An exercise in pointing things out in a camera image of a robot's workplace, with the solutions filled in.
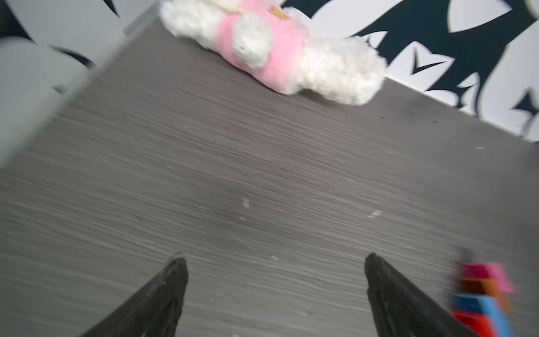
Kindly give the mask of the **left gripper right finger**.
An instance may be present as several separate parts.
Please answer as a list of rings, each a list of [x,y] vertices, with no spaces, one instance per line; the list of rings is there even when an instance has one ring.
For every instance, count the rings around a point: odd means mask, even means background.
[[[466,337],[477,334],[375,253],[365,259],[367,295],[379,336]]]

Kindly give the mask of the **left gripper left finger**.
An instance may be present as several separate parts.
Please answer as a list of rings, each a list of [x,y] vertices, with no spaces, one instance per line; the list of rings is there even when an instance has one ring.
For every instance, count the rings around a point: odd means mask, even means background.
[[[188,282],[187,261],[182,256],[173,257],[148,283],[82,336],[175,336]]]

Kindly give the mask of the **blue lego brick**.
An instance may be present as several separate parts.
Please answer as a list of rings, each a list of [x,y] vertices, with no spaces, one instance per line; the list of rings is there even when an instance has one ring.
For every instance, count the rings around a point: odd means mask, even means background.
[[[455,295],[455,304],[454,311],[486,315],[495,329],[497,337],[514,336],[504,311],[493,297],[458,293]]]

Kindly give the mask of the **orange lego brick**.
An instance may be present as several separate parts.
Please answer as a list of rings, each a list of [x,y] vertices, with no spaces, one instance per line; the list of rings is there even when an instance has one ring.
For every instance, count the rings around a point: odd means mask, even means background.
[[[505,312],[511,309],[505,294],[492,279],[460,278],[460,289],[464,293],[493,297]]]

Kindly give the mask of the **red lego brick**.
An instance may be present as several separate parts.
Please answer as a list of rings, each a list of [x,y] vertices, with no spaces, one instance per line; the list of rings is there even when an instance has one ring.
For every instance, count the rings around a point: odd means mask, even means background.
[[[497,337],[489,318],[483,314],[453,311],[452,315],[481,337]]]

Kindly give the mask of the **pink lego brick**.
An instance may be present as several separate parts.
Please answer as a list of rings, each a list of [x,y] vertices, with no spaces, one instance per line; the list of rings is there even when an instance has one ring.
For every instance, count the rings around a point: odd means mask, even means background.
[[[504,267],[499,263],[464,263],[463,276],[475,279],[490,279],[498,286],[500,292],[515,292],[515,288]]]

